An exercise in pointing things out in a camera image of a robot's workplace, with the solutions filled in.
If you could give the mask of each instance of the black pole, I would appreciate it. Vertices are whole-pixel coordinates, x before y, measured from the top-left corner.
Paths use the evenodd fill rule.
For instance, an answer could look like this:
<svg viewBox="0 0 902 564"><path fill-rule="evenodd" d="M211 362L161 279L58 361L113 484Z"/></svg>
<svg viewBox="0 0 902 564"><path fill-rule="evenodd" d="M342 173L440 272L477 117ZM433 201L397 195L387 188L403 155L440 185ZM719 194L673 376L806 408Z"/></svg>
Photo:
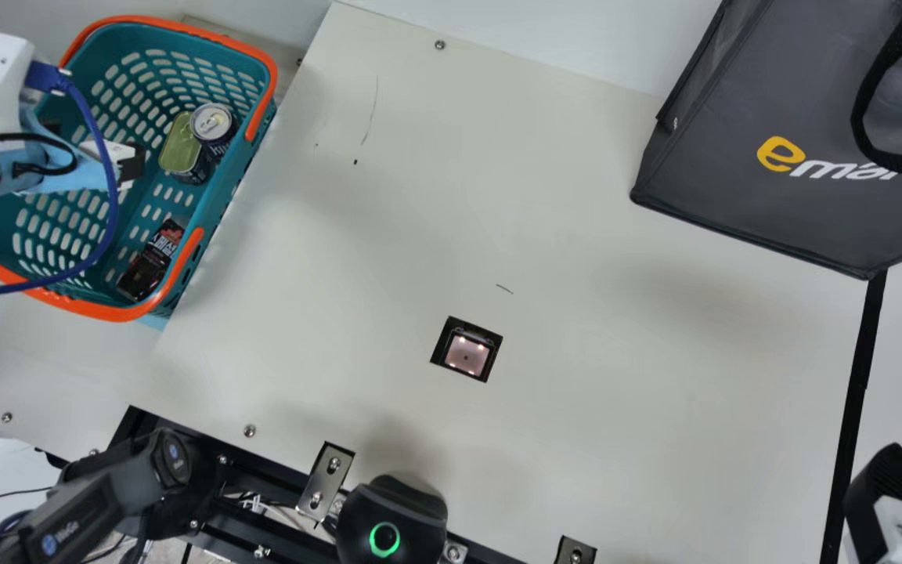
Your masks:
<svg viewBox="0 0 902 564"><path fill-rule="evenodd" d="M858 445L858 429L862 422L862 406L865 390L869 386L872 356L876 349L876 333L879 330L879 314L883 308L883 292L886 290L886 272L872 280L865 292L862 309L862 326L855 342L855 357L851 361L851 378L848 379L848 396L844 400L844 418L841 420L841 436L837 443L837 460L834 463L834 482L827 506L827 527L820 550L820 564L837 564L844 532L844 495L851 484L852 465L855 464L855 446Z"/></svg>

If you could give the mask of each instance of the round black device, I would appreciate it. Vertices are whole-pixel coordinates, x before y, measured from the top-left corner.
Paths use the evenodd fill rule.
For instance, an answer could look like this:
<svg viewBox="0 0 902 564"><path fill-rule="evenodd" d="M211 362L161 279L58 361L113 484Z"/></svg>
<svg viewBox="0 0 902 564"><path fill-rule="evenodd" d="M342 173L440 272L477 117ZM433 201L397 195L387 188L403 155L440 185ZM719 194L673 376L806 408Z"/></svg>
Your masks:
<svg viewBox="0 0 902 564"><path fill-rule="evenodd" d="M341 564L436 563L448 508L437 490L407 475L379 475L343 503L336 549Z"/></svg>

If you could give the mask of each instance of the teal plastic basket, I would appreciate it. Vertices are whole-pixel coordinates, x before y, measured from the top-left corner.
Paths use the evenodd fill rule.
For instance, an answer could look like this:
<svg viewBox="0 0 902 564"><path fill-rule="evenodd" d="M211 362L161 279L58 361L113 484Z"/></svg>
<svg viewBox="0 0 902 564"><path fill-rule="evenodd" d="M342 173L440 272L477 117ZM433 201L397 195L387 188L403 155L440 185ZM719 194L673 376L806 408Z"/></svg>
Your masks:
<svg viewBox="0 0 902 564"><path fill-rule="evenodd" d="M116 236L99 262L28 294L108 321L169 317L276 112L276 65L228 37L144 16L89 26L62 65L89 100L105 138L144 147L146 167L121 192ZM211 101L233 108L239 132L207 182L180 183L158 167L162 143L176 114ZM37 115L43 124L58 124L60 136L72 143L92 139L71 100L48 96ZM0 280L50 276L78 264L103 239L107 213L102 190L0 197ZM153 295L132 301L117 291L117 280L169 217L187 222L178 253Z"/></svg>

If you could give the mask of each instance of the black cable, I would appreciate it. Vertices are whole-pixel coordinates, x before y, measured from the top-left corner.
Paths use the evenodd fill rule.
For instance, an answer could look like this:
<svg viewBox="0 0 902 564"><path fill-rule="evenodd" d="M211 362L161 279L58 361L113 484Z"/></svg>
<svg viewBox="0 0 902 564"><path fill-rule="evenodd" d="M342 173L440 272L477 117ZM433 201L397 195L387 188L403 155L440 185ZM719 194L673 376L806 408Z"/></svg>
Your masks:
<svg viewBox="0 0 902 564"><path fill-rule="evenodd" d="M25 172L36 172L36 174L45 176L67 175L68 172L74 171L78 166L78 158L75 157L75 151L73 151L70 146L61 143L57 139L51 139L49 136L41 136L38 133L0 133L0 142L10 142L10 140L33 140L33 142L49 144L50 146L55 147L55 149L66 151L68 156L72 157L72 160L69 161L68 164L65 164L64 167L60 168L44 168L39 164L33 163L13 163L13 178L25 174Z"/></svg>
<svg viewBox="0 0 902 564"><path fill-rule="evenodd" d="M46 488L37 488L36 490L15 490L15 492L6 492L0 493L0 497L9 497L9 496L18 496L20 494L39 494L40 492L46 492L46 490L50 490L54 488L54 486L47 486Z"/></svg>
<svg viewBox="0 0 902 564"><path fill-rule="evenodd" d="M95 562L97 560L101 560L103 558L106 558L107 556L110 556L111 554L116 552L118 550L118 548L121 548L121 543L125 542L125 540L127 540L127 539L128 539L128 535L121 535L121 539L117 540L117 542L114 543L114 546L111 546L106 551L101 552L101 553L97 554L96 556L93 556L89 560L83 560L82 564L89 564L89 562Z"/></svg>

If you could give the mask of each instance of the metal bracket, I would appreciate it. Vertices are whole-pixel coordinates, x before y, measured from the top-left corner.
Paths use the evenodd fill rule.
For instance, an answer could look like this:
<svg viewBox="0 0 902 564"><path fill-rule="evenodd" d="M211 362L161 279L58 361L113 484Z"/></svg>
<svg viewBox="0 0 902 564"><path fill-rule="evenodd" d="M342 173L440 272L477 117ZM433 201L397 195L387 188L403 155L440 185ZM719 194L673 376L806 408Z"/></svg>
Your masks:
<svg viewBox="0 0 902 564"><path fill-rule="evenodd" d="M298 506L294 509L317 522L325 520L353 464L353 452L332 443L324 443L316 463L312 465L312 471L308 473L308 485L301 492Z"/></svg>
<svg viewBox="0 0 902 564"><path fill-rule="evenodd" d="M559 541L559 552L555 555L555 564L594 564L597 549L569 537Z"/></svg>
<svg viewBox="0 0 902 564"><path fill-rule="evenodd" d="M464 564L468 556L468 547L454 541L444 543L444 552L441 553L440 564Z"/></svg>

